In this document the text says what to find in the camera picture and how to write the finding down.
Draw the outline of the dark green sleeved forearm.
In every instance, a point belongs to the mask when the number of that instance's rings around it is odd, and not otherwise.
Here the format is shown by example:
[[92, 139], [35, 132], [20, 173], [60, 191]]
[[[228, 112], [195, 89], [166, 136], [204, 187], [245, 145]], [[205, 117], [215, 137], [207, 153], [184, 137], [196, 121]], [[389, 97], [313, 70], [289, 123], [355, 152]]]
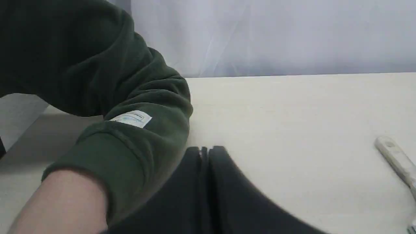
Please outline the dark green sleeved forearm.
[[59, 169], [98, 179], [110, 224], [186, 145], [187, 81], [105, 0], [2, 0], [0, 61], [2, 97], [36, 95], [72, 115], [103, 116], [43, 179]]

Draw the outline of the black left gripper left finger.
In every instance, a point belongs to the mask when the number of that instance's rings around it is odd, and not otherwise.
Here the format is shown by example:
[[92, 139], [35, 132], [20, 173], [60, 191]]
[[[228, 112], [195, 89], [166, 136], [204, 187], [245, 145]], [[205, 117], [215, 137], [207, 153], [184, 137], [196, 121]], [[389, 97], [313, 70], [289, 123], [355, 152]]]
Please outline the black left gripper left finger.
[[207, 148], [187, 148], [171, 177], [106, 234], [207, 234]]

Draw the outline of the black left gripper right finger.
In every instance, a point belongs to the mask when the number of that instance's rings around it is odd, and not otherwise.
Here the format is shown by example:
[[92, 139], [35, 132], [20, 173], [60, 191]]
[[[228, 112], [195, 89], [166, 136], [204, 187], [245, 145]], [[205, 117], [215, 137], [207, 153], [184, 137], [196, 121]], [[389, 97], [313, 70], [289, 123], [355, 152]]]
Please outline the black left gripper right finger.
[[267, 198], [243, 174], [223, 146], [208, 152], [217, 234], [321, 234]]

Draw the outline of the open bare human hand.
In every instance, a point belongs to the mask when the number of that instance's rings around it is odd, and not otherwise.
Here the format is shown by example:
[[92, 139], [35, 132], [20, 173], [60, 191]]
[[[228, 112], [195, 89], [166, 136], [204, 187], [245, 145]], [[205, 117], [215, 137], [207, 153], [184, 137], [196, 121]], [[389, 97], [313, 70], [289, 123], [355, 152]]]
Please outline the open bare human hand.
[[15, 218], [9, 234], [98, 234], [107, 229], [104, 187], [87, 174], [49, 174]]

